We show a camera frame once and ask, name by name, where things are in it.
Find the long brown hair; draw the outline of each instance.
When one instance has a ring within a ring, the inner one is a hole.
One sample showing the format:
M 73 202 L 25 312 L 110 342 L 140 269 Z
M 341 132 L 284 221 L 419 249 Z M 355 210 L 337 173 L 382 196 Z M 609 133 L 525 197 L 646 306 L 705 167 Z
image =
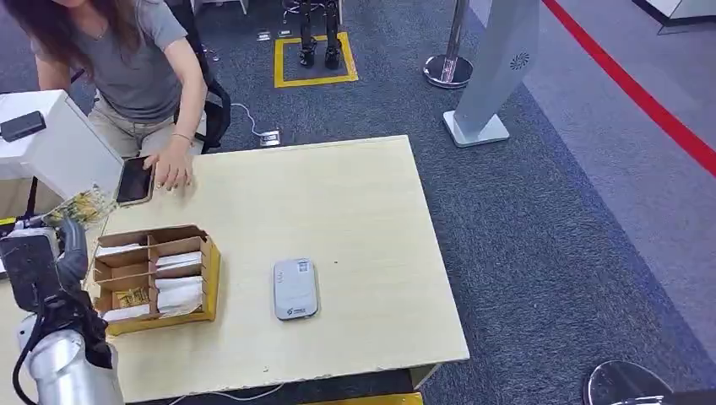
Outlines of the long brown hair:
M 107 19 L 108 27 L 122 54 L 132 55 L 139 48 L 139 29 L 133 0 L 87 0 Z M 52 59 L 69 66 L 79 65 L 93 72 L 92 61 L 73 42 L 76 31 L 69 10 L 52 0 L 3 0 L 5 8 L 20 26 L 35 38 Z

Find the logo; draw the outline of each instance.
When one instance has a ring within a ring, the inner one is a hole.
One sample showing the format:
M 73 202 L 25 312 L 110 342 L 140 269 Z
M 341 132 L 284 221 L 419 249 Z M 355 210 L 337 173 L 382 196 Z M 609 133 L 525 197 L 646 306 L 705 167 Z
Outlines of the logo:
M 510 68 L 512 70 L 519 70 L 529 64 L 529 54 L 527 52 L 520 52 L 510 62 Z
M 296 309 L 289 308 L 289 310 L 286 311 L 286 314 L 288 316 L 291 316 L 293 314 L 298 315 L 298 314 L 305 314 L 305 313 L 306 313 L 306 308 L 296 308 Z

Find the black office chair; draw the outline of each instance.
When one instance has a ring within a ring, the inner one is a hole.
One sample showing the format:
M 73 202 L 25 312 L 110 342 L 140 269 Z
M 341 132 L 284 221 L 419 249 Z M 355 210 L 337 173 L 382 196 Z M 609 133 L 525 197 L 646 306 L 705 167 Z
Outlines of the black office chair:
M 206 82 L 209 93 L 217 96 L 220 100 L 220 104 L 206 100 L 206 104 L 204 105 L 204 112 L 206 113 L 206 135 L 200 133 L 195 135 L 196 139 L 203 141 L 202 154 L 205 154 L 209 149 L 221 146 L 221 138 L 224 137 L 226 129 L 229 127 L 229 124 L 231 124 L 231 97 L 226 93 L 224 88 L 221 87 L 219 82 L 216 81 L 216 78 L 209 69 L 209 64 L 206 62 L 196 20 L 194 19 L 191 0 L 166 0 L 166 3 L 169 5 L 169 9 L 174 14 L 176 20 L 179 21 L 179 24 L 187 31 L 187 41 L 189 41 L 189 45 L 192 46 L 199 60 L 199 66 L 201 66 L 203 79 Z M 84 70 L 77 71 L 72 76 L 70 82 L 74 83 L 83 74 Z

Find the white cable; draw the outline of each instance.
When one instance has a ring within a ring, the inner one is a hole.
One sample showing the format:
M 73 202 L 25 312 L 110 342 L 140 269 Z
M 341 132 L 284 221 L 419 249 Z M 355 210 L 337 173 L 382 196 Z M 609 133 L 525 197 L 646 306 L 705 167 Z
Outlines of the white cable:
M 248 107 L 243 105 L 242 103 L 231 103 L 231 105 L 238 105 L 247 112 L 248 119 L 251 120 L 251 133 L 256 135 L 257 137 L 262 136 L 260 133 L 256 132 L 256 122 L 253 120 L 253 117 L 251 116 L 251 112 L 248 110 Z
M 207 392 L 207 393 L 205 393 L 205 394 L 198 394 L 198 395 L 218 395 L 218 396 L 220 396 L 220 397 L 231 398 L 231 399 L 233 399 L 234 401 L 246 402 L 246 401 L 253 401 L 253 400 L 255 400 L 255 399 L 267 397 L 267 396 L 269 396 L 269 395 L 271 395 L 271 394 L 277 392 L 277 391 L 280 390 L 281 388 L 283 388 L 283 386 L 284 386 L 284 385 L 281 384 L 280 386 L 275 387 L 275 388 L 274 388 L 273 390 L 271 390 L 271 391 L 266 391 L 266 392 L 264 392 L 263 394 L 259 394 L 259 395 L 256 395 L 255 397 L 248 397 L 248 398 L 234 397 L 234 396 L 232 396 L 232 395 L 229 395 L 229 394 L 226 394 L 226 393 L 223 393 L 223 392 Z M 189 397 L 195 397 L 195 395 L 191 395 L 191 396 L 185 395 L 184 397 L 181 397 L 181 398 L 176 399 L 174 402 L 170 403 L 169 405 L 177 405 L 181 400 L 183 400 L 184 398 L 189 398 Z

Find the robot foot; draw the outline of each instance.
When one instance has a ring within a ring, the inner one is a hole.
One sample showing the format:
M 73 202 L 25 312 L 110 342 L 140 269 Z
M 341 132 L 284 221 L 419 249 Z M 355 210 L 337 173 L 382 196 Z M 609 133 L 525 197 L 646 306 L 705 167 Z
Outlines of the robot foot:
M 313 66 L 313 63 L 316 60 L 316 43 L 316 40 L 311 38 L 311 45 L 304 46 L 301 48 L 301 54 L 299 55 L 301 66 L 305 68 L 310 68 Z
M 326 68 L 331 70 L 340 68 L 340 46 L 329 47 L 326 50 Z

